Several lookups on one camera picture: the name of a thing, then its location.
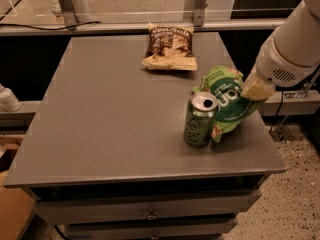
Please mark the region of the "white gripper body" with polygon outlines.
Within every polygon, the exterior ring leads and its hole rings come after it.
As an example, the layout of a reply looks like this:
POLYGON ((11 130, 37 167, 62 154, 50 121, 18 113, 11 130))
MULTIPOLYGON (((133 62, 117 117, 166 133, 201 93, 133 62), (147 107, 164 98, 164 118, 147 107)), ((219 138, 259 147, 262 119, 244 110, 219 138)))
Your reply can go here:
POLYGON ((292 87, 311 75, 320 61, 320 19, 302 1, 262 45, 257 75, 267 83, 292 87))

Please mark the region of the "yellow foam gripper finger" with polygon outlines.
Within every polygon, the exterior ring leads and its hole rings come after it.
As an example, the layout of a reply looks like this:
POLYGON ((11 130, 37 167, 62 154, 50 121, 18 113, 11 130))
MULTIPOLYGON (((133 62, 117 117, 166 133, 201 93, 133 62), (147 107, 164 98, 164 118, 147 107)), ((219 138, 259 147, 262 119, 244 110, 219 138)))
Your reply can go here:
POLYGON ((262 79, 256 66, 253 66, 250 74, 244 81, 241 96, 251 101, 266 100, 275 94, 275 85, 262 79))

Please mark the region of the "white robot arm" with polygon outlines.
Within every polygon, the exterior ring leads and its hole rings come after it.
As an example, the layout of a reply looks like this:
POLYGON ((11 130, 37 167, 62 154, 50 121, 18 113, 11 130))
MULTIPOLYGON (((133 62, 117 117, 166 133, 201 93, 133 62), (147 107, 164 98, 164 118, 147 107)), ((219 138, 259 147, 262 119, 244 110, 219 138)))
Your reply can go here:
POLYGON ((292 87, 320 62, 320 0, 302 0, 261 46, 241 96, 265 100, 276 87, 292 87))

